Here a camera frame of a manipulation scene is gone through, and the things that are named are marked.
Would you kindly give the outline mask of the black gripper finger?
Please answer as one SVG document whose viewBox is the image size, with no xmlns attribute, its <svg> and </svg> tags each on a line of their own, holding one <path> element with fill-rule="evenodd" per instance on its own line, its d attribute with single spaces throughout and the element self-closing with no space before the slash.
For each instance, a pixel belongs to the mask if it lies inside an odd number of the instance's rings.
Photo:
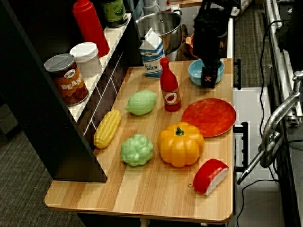
<svg viewBox="0 0 303 227">
<path fill-rule="evenodd" d="M 202 68 L 201 87 L 214 88 L 214 73 L 212 68 Z"/>
<path fill-rule="evenodd" d="M 212 88 L 215 88 L 216 80 L 218 78 L 218 71 L 220 70 L 220 66 L 221 66 L 220 63 L 212 66 Z"/>
</svg>

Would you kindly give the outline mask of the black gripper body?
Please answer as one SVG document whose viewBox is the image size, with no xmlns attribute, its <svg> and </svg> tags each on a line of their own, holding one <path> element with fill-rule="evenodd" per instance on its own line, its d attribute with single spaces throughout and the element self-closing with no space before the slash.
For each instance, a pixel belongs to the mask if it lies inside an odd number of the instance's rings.
<svg viewBox="0 0 303 227">
<path fill-rule="evenodd" d="M 208 69 L 219 67 L 220 39 L 227 34 L 228 22 L 228 4 L 202 4 L 194 19 L 193 54 Z"/>
</svg>

